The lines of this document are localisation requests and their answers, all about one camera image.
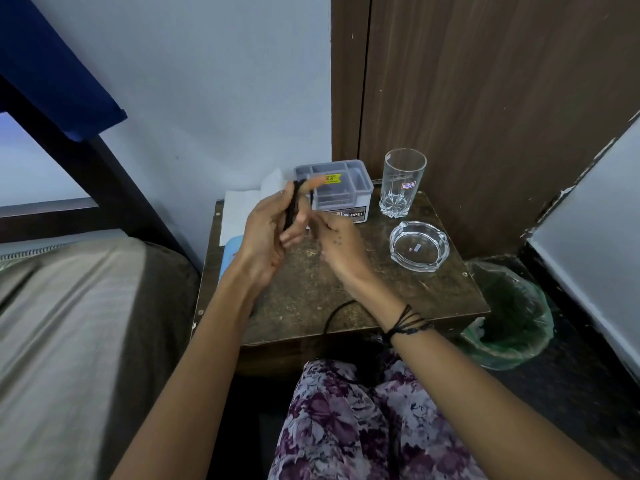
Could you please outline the clear drinking glass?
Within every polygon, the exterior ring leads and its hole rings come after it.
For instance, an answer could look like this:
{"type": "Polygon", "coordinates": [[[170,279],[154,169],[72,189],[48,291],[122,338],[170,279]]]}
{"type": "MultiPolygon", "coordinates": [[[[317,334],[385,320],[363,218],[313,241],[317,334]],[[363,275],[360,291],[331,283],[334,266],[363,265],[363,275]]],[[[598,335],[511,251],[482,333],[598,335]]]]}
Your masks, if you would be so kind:
{"type": "Polygon", "coordinates": [[[426,165],[424,154],[411,148],[398,148],[386,154],[380,190],[383,215],[391,218],[408,215],[426,165]]]}

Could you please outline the dark wooden bunk frame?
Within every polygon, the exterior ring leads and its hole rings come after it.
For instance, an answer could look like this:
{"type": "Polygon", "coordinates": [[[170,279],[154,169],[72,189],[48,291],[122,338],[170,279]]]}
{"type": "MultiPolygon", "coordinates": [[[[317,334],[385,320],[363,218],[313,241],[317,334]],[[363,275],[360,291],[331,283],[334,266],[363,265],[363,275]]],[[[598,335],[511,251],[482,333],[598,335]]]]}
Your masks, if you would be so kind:
{"type": "Polygon", "coordinates": [[[114,224],[130,237],[163,246],[199,267],[165,225],[100,136],[75,142],[0,75],[0,107],[97,204],[98,223],[114,224]]]}

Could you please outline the white door panel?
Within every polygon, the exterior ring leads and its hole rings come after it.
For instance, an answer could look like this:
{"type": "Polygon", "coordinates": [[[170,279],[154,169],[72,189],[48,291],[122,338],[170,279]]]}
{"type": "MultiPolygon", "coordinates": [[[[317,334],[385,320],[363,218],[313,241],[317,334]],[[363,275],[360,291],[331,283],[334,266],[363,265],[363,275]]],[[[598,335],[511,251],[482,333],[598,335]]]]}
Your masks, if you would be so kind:
{"type": "Polygon", "coordinates": [[[640,385],[640,110],[528,242],[640,385]]]}

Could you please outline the person's right forearm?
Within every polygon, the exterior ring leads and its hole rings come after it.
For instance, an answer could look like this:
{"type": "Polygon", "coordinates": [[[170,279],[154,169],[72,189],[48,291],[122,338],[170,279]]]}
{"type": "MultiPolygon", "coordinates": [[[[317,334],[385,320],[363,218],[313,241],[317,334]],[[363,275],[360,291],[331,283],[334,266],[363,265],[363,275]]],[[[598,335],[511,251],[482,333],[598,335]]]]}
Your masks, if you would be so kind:
{"type": "Polygon", "coordinates": [[[489,479],[617,480],[377,276],[354,299],[379,323],[489,479]]]}

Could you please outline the purple floral garment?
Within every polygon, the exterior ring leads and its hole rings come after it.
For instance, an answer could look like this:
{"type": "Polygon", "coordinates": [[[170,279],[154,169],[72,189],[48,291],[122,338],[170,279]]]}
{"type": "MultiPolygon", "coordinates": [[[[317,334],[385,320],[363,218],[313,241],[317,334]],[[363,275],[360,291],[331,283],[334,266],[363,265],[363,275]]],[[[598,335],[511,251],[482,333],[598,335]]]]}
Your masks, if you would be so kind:
{"type": "Polygon", "coordinates": [[[356,366],[305,364],[268,480],[487,480],[395,350],[366,388],[356,366]]]}

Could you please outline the clear glass ashtray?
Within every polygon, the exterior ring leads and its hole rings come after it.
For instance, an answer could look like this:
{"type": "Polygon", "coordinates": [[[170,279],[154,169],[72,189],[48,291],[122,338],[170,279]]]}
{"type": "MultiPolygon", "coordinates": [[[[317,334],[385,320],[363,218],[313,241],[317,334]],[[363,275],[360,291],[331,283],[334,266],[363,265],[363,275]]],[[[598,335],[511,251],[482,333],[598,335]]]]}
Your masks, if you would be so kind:
{"type": "Polygon", "coordinates": [[[435,273],[450,254],[446,233],[420,221],[403,221],[389,236],[390,257],[416,273],[435,273]]]}

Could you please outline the clear plastic storage box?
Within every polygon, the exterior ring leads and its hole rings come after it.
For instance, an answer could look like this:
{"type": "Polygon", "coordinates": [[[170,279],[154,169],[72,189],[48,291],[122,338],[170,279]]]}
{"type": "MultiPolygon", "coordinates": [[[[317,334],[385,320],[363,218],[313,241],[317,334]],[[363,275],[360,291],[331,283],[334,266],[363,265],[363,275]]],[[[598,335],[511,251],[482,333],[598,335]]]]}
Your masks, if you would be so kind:
{"type": "Polygon", "coordinates": [[[355,224],[369,216],[373,183],[361,160],[324,162],[294,168],[296,180],[323,175],[326,183],[310,195],[313,210],[350,218],[355,224]]]}

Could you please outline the dark brown wooden wardrobe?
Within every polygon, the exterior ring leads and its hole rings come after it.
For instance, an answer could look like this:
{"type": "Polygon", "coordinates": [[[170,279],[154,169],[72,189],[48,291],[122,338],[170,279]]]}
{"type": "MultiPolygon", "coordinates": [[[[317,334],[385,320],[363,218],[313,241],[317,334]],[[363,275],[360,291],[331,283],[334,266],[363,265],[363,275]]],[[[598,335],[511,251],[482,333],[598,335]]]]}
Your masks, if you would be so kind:
{"type": "Polygon", "coordinates": [[[330,0],[332,160],[427,158],[463,258],[513,254],[640,111],[640,0],[330,0]]]}

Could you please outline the blue bunk mattress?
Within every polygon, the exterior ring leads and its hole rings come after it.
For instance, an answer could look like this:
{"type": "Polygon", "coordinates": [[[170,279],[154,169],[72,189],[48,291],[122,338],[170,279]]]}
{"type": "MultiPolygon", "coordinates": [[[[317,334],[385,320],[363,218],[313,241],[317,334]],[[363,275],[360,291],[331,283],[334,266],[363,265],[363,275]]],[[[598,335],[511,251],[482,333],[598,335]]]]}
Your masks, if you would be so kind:
{"type": "Polygon", "coordinates": [[[127,119],[31,0],[0,0],[0,75],[73,141],[127,119]]]}

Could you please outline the light blue flat object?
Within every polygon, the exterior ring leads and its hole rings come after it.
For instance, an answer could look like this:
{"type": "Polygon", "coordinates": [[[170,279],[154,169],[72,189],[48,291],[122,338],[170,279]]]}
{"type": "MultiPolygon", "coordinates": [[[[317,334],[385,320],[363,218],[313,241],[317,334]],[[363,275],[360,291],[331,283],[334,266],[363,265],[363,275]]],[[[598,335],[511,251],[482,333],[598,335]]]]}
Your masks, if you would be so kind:
{"type": "Polygon", "coordinates": [[[218,282],[220,282],[222,276],[224,275],[227,268],[235,258],[237,252],[241,247],[242,241],[243,241],[243,235],[236,235],[231,239],[229,239],[226,245],[224,246],[218,282]]]}

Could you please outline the waste bin with green bag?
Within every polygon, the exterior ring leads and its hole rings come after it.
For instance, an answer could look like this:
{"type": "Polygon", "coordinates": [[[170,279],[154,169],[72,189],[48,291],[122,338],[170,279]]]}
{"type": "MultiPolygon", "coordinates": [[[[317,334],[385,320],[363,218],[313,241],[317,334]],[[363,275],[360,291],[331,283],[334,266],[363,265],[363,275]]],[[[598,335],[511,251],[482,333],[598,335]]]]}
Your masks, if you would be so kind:
{"type": "Polygon", "coordinates": [[[507,371],[540,355],[554,337],[544,292],[506,266],[482,260],[467,264],[490,312],[454,340],[485,369],[507,371]]]}

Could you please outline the white paper tissue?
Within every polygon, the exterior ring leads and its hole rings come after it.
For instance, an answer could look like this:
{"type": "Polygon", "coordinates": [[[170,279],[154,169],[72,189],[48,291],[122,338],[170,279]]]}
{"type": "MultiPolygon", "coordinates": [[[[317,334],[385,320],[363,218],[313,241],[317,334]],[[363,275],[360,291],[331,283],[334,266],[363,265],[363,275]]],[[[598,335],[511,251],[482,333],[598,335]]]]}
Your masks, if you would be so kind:
{"type": "Polygon", "coordinates": [[[283,190],[286,179],[280,168],[274,169],[260,184],[258,190],[227,191],[224,197],[220,246],[226,246],[229,240],[242,236],[247,218],[255,206],[265,198],[283,190]]]}

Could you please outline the bed with grey sheet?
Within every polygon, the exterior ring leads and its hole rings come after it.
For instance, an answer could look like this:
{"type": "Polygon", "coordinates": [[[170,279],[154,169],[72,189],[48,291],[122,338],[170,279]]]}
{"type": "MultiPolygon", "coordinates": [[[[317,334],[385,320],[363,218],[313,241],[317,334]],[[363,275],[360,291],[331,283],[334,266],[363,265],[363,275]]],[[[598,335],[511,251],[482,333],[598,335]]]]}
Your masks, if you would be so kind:
{"type": "Polygon", "coordinates": [[[0,271],[0,480],[108,480],[188,345],[199,283],[131,237],[0,271]]]}

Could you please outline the person's left hand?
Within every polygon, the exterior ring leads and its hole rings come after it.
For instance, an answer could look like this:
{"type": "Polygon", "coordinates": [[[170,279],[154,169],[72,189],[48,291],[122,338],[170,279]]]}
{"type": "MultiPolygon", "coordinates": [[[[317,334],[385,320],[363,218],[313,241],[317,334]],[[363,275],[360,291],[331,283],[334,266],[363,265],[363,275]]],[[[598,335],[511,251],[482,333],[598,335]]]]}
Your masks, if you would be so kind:
{"type": "Polygon", "coordinates": [[[251,211],[244,229],[243,241],[228,268],[249,288],[252,301],[268,286],[281,265],[285,251],[299,244],[307,236],[312,211],[308,195],[326,183],[323,175],[305,180],[302,184],[286,183],[291,187],[291,204],[279,221],[272,221],[259,213],[259,203],[251,211]]]}

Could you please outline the wooden bedside table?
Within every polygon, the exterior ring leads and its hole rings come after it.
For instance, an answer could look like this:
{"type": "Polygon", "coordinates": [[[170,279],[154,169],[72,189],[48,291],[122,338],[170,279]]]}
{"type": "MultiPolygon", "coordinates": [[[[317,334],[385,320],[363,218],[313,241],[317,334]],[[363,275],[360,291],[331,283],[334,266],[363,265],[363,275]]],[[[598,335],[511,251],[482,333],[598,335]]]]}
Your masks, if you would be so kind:
{"type": "MultiPolygon", "coordinates": [[[[413,272],[393,261],[390,235],[401,222],[420,221],[444,232],[445,227],[425,193],[418,192],[407,217],[380,213],[380,188],[372,195],[366,222],[357,224],[376,274],[411,304],[444,336],[457,336],[478,317],[490,313],[480,289],[451,239],[449,256],[433,273],[413,272]]],[[[319,256],[317,243],[306,240],[285,256],[268,288],[260,295],[242,339],[236,375],[256,378],[296,376],[318,358],[374,368],[377,323],[363,307],[352,304],[324,327],[336,307],[350,300],[341,283],[319,256]]]]}

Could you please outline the person's right hand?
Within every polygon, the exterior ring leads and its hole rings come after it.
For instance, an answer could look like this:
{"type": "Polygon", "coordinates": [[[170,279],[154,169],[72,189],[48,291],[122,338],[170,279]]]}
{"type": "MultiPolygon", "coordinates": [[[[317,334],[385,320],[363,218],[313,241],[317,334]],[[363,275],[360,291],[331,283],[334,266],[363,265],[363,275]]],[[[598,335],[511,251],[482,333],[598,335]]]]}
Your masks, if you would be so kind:
{"type": "Polygon", "coordinates": [[[343,284],[345,290],[357,298],[366,286],[373,282],[374,271],[366,254],[361,235],[348,217],[342,217],[342,240],[318,241],[321,256],[332,272],[343,284]]]}

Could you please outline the person's left forearm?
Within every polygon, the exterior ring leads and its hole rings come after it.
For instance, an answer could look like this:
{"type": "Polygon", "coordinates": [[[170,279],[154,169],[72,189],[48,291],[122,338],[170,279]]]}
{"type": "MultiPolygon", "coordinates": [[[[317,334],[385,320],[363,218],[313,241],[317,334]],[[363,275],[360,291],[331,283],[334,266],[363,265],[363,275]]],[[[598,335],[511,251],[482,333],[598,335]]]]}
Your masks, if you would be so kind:
{"type": "Polygon", "coordinates": [[[110,480],[205,480],[241,339],[274,275],[235,260],[110,480]]]}

